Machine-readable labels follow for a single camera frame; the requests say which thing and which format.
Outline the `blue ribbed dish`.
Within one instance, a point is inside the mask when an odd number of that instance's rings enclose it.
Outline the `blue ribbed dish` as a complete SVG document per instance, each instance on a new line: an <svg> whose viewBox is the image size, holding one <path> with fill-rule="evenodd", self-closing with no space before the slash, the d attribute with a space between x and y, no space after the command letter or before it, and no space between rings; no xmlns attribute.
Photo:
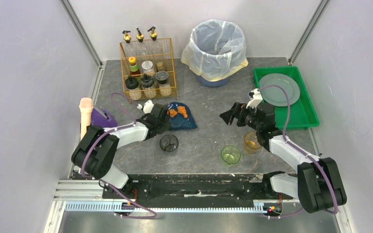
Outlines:
<svg viewBox="0 0 373 233"><path fill-rule="evenodd" d="M169 121L171 123L170 130L176 131L176 130L192 130L198 128L195 119L189 109L189 107L181 102L169 102L166 104L168 110L174 109L177 111L178 106L185 106L188 113L188 118L184 118L181 114L177 114L174 118L171 118L169 116Z"/></svg>

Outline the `grey-green round plate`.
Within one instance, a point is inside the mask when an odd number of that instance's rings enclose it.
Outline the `grey-green round plate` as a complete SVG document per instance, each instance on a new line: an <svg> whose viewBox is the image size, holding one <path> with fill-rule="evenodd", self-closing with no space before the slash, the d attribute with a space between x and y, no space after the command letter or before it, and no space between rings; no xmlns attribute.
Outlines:
<svg viewBox="0 0 373 233"><path fill-rule="evenodd" d="M282 87L289 99L290 105L294 104L301 95L300 88L296 81L288 75L280 73L267 74L259 80L259 85L261 88L270 85L278 85ZM263 100L277 107L287 107L287 99L283 91L272 86L261 90L261 95Z"/></svg>

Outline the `black flip-cap spice jar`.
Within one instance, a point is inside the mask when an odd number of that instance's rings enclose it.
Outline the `black flip-cap spice jar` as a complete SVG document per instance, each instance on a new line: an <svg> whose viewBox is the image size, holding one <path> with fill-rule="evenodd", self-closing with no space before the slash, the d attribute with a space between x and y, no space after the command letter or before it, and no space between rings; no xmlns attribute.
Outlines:
<svg viewBox="0 0 373 233"><path fill-rule="evenodd" d="M153 77L148 75L142 76L141 85L147 98L152 99L156 97L156 89Z"/></svg>

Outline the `black cap spice jar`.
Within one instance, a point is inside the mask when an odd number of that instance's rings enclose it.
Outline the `black cap spice jar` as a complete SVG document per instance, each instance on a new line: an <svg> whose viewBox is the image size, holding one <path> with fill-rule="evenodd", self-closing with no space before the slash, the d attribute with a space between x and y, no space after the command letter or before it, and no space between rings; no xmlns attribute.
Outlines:
<svg viewBox="0 0 373 233"><path fill-rule="evenodd" d="M125 86L129 91L129 96L133 100L139 100L142 97L141 89L139 88L139 82L137 78L129 75L125 80Z"/></svg>

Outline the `small yellow oil bottle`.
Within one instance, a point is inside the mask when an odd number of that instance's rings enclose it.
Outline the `small yellow oil bottle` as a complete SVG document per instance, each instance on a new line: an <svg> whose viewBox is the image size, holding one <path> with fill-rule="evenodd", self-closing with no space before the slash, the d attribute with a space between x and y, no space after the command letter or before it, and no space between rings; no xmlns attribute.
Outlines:
<svg viewBox="0 0 373 233"><path fill-rule="evenodd" d="M157 62L156 63L156 70L157 71L163 71L166 70L165 64L163 62Z"/></svg>

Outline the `red sauce bottle green label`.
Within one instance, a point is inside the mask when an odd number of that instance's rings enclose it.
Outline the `red sauce bottle green label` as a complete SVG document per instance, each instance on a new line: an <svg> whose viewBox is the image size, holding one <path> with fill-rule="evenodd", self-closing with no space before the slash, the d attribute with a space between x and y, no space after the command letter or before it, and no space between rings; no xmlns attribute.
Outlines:
<svg viewBox="0 0 373 233"><path fill-rule="evenodd" d="M134 56L128 58L130 75L134 78L140 78L141 72L139 70L137 59Z"/></svg>

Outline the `brown-sauce bottle gold spout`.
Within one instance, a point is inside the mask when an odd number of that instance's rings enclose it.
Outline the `brown-sauce bottle gold spout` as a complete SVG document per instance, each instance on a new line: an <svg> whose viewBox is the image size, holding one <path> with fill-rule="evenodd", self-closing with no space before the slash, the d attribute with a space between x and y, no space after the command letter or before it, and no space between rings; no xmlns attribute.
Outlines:
<svg viewBox="0 0 373 233"><path fill-rule="evenodd" d="M149 45L144 42L144 34L140 31L139 28L136 28L136 39L137 43L137 54L143 60L148 60L150 56L150 48Z"/></svg>

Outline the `clear oil bottle gold spout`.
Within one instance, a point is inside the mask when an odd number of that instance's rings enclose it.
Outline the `clear oil bottle gold spout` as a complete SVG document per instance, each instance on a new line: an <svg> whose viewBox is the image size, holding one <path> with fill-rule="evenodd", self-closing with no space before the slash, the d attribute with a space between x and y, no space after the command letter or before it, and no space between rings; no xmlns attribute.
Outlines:
<svg viewBox="0 0 373 233"><path fill-rule="evenodd" d="M127 58L136 56L136 50L131 42L130 32L131 31L127 31L127 30L122 31L123 40L124 40L123 50L125 53L125 57Z"/></svg>

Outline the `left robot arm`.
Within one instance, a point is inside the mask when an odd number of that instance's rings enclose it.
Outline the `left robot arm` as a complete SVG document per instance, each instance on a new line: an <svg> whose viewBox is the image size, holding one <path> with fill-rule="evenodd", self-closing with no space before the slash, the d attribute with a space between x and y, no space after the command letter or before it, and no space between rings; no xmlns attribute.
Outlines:
<svg viewBox="0 0 373 233"><path fill-rule="evenodd" d="M169 130L168 111L166 105L156 103L135 123L116 128L89 126L71 156L72 163L96 180L102 180L117 189L123 188L129 176L113 165L116 151Z"/></svg>

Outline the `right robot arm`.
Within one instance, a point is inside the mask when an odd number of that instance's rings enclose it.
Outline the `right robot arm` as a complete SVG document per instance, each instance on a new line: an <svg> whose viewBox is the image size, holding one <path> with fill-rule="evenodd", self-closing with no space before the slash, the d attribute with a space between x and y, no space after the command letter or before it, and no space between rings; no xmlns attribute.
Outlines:
<svg viewBox="0 0 373 233"><path fill-rule="evenodd" d="M282 171L270 172L262 183L265 193L276 192L300 201L308 213L318 211L338 212L338 207L347 203L347 195L336 161L321 158L296 145L276 127L274 106L262 102L252 108L236 102L232 108L220 114L221 119L231 125L248 126L255 130L259 144L268 152L279 156L295 171L290 176Z"/></svg>

